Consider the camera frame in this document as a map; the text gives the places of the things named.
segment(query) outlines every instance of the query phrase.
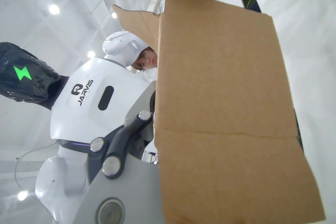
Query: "woman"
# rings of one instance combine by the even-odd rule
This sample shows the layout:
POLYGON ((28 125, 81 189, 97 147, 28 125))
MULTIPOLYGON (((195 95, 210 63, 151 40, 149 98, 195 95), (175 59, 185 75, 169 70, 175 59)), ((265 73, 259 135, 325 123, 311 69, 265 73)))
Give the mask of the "woman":
POLYGON ((140 53, 132 67, 139 71, 153 69, 158 65, 157 58, 155 51, 151 47, 147 47, 140 53))

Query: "black visor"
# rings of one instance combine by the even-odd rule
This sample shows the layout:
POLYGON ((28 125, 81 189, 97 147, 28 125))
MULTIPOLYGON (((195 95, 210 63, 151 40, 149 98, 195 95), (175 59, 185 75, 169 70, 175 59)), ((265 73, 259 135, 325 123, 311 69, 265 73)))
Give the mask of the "black visor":
POLYGON ((52 68, 19 46, 0 43, 0 94, 18 102, 48 99, 49 86, 61 79, 52 68))

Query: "white cable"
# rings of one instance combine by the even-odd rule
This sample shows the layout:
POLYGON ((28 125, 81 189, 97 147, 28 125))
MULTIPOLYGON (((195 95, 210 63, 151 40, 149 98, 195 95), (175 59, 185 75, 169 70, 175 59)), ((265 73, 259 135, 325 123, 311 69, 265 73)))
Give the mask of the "white cable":
MULTIPOLYGON (((32 152, 35 152, 35 151, 38 151, 38 150, 42 150, 44 148, 48 148, 52 145, 55 145, 55 143, 51 144, 51 145, 48 145, 48 146, 45 146, 45 147, 42 147, 42 148, 39 148, 39 149, 36 149, 36 150, 32 150, 32 151, 29 151, 27 153, 25 153, 24 155, 22 155, 21 157, 19 158, 16 158, 15 159, 15 168, 14 168, 14 179, 15 179, 15 182, 17 183, 18 187, 22 190, 22 191, 25 191, 21 186, 20 184, 18 183, 18 179, 17 179, 17 166, 18 166, 18 163, 22 160, 22 158, 32 152)), ((39 203, 42 204, 42 206, 49 212, 49 214, 51 215, 52 219, 53 219, 53 223, 59 223, 58 221, 56 221, 56 219, 54 218, 54 216, 51 214, 51 212, 46 208, 46 206, 35 196, 35 195, 32 195, 39 203)))

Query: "white robot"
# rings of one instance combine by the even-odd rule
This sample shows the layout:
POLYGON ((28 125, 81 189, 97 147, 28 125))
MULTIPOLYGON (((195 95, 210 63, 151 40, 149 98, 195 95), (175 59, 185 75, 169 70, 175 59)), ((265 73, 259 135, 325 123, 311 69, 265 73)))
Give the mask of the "white robot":
POLYGON ((129 32, 103 43, 70 77, 0 43, 0 94, 51 110, 58 155, 41 167, 36 195, 60 224, 163 224, 158 166, 141 161, 153 140, 155 82, 128 71, 147 47, 129 32))
POLYGON ((118 141, 117 146, 141 160, 144 148, 153 140, 155 83, 126 69, 147 46, 132 33, 113 33, 103 43, 103 59, 92 58, 65 77, 24 49, 0 43, 4 66, 0 93, 51 110, 50 136, 60 147, 58 155, 39 170, 35 193, 58 223, 73 222, 101 170, 105 157, 98 148, 108 147, 115 135, 116 139, 126 135, 124 126, 137 128, 134 132, 141 130, 140 134, 121 137, 124 142, 118 141), (93 161, 88 153, 94 155, 93 161))

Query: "white ceiling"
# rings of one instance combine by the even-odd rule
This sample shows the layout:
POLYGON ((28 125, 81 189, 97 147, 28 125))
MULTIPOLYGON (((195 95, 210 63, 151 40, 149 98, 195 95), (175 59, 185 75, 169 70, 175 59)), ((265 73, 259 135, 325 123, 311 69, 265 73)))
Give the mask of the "white ceiling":
MULTIPOLYGON (((111 17, 112 4, 125 9, 147 8, 149 0, 0 0, 1 41, 17 44, 33 53, 61 75, 70 75, 86 62, 87 53, 99 57, 102 41, 121 30, 111 17), (58 15, 49 13, 57 4, 58 15)), ((0 223, 50 223, 50 216, 36 200, 17 201, 13 180, 13 160, 32 149, 44 147, 49 137, 50 111, 43 107, 16 103, 0 96, 0 223)), ((54 146, 29 155, 21 163, 19 181, 34 192, 41 162, 54 155, 54 146)))

